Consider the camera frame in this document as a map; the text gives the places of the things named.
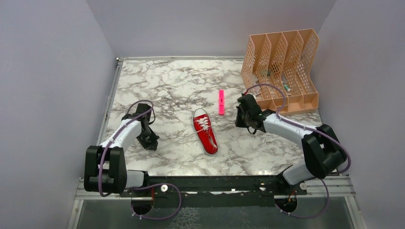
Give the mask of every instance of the gray marble vein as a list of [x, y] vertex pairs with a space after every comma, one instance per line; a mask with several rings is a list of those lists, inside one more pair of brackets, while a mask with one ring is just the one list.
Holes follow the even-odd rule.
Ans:
[[[245, 88], [241, 68], [239, 60], [125, 61], [106, 138], [139, 99], [154, 102], [151, 128], [160, 136], [157, 151], [144, 150], [135, 140], [125, 153], [127, 169], [168, 176], [274, 175], [302, 160], [299, 147], [286, 139], [235, 127], [237, 98]], [[219, 89], [225, 91], [225, 116], [218, 115]], [[215, 156], [203, 152], [192, 127], [192, 113], [199, 107], [210, 115], [218, 143]], [[317, 112], [289, 118], [321, 124]]]

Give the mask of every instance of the white marble surface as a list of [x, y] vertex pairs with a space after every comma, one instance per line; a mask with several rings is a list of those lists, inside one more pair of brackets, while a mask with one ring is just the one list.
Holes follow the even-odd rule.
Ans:
[[[127, 169], [168, 176], [274, 175], [303, 160], [298, 146], [286, 139], [235, 127], [237, 98], [244, 89], [241, 68], [239, 60], [125, 61], [106, 138], [139, 99], [154, 102], [151, 128], [160, 136], [157, 151], [144, 150], [135, 140], [125, 153]], [[218, 115], [219, 89], [225, 90], [225, 116]], [[192, 113], [199, 107], [211, 117], [218, 143], [215, 156], [203, 152], [192, 127]], [[317, 112], [289, 117], [321, 124]]]

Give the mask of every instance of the shoelace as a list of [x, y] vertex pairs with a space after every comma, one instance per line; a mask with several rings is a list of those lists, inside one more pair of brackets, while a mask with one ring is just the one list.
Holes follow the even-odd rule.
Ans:
[[197, 123], [202, 127], [203, 130], [208, 130], [208, 128], [210, 127], [208, 125], [208, 118], [207, 117], [197, 119]]

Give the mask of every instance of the perforated plastic divider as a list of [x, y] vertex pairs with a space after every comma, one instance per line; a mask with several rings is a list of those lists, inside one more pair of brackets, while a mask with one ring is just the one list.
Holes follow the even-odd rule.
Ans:
[[[258, 83], [278, 87], [287, 96], [286, 106], [281, 111], [283, 115], [316, 110], [319, 95], [309, 72], [318, 43], [313, 29], [251, 35], [241, 72], [245, 87], [256, 83], [252, 80], [254, 77]], [[283, 81], [290, 88], [289, 92]], [[261, 86], [260, 92], [256, 100], [263, 110], [276, 110], [282, 105], [282, 96], [274, 88]]]

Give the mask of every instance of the wall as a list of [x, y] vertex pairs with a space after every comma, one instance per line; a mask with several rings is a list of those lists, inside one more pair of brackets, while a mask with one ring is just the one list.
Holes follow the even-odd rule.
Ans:
[[116, 61], [84, 0], [0, 0], [0, 228], [67, 226]]
[[250, 34], [314, 28], [336, 0], [87, 0], [119, 57], [243, 56]]
[[313, 67], [322, 120], [353, 158], [368, 229], [405, 223], [404, 12], [402, 0], [338, 0]]

